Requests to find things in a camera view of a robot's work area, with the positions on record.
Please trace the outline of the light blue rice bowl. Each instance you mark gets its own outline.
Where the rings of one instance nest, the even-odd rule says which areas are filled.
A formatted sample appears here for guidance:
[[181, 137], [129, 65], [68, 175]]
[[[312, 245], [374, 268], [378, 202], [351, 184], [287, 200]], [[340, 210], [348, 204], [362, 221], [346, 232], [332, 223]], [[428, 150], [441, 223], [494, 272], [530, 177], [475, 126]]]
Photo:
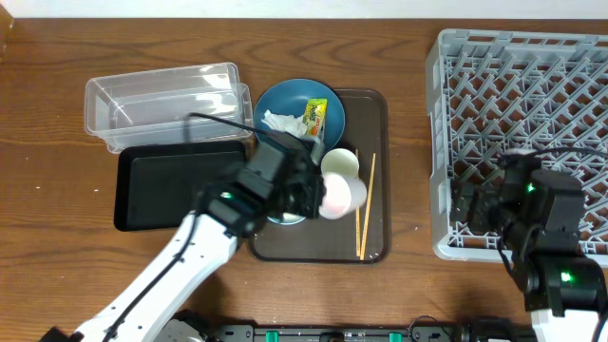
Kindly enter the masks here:
[[298, 224], [299, 222], [305, 220], [305, 217], [302, 217], [300, 215], [296, 215], [296, 214], [291, 214], [291, 213], [283, 213], [281, 216], [277, 217], [277, 218], [273, 218], [273, 217], [267, 217], [267, 220], [269, 220], [270, 222], [274, 223], [274, 224], [279, 224], [279, 225], [294, 225], [294, 224]]

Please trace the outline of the cream paper cup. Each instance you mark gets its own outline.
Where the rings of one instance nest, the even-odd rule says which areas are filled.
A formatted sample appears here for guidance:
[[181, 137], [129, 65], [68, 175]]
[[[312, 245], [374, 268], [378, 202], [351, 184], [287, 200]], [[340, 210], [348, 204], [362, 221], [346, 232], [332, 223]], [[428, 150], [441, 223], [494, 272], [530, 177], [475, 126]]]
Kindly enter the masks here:
[[322, 175], [335, 173], [355, 178], [359, 172], [359, 162], [356, 155], [346, 148], [335, 148], [327, 152], [320, 164]]

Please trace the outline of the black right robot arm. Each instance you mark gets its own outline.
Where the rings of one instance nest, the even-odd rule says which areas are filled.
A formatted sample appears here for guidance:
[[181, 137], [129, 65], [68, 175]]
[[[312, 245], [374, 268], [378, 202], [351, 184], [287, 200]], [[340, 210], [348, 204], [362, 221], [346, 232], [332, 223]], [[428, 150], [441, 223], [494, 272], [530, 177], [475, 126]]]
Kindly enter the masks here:
[[540, 152], [501, 158], [497, 185], [457, 182], [450, 218], [498, 236], [501, 260], [538, 341], [604, 341], [607, 285], [579, 249], [585, 196], [578, 180], [542, 167]]

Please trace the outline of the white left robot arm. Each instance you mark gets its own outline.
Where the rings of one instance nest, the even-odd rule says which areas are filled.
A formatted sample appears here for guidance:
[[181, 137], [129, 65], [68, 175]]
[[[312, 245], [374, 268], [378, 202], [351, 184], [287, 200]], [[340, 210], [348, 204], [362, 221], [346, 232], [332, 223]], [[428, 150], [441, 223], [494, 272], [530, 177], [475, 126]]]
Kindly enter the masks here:
[[172, 240], [106, 308], [66, 334], [56, 327], [45, 341], [152, 341], [177, 309], [239, 243], [269, 218], [319, 216], [326, 193], [315, 168], [324, 144], [269, 131], [254, 156], [227, 181], [206, 185]]

